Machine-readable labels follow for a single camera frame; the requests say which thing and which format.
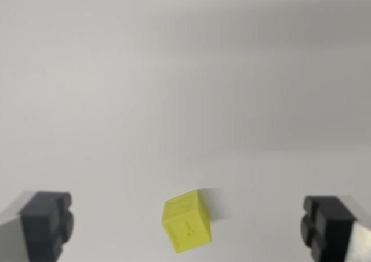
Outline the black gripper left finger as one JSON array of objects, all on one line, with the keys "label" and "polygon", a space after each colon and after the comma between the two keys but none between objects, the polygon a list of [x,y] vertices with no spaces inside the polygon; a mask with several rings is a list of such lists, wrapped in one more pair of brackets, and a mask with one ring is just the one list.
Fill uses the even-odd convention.
[{"label": "black gripper left finger", "polygon": [[57,261],[73,233],[69,192],[24,191],[1,211],[1,261]]}]

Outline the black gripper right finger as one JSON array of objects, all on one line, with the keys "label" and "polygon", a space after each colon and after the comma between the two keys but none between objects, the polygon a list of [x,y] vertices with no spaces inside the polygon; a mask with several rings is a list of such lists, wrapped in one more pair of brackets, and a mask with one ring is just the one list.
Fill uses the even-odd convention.
[{"label": "black gripper right finger", "polygon": [[321,261],[370,261],[370,213],[348,196],[307,196],[300,231],[311,257]]}]

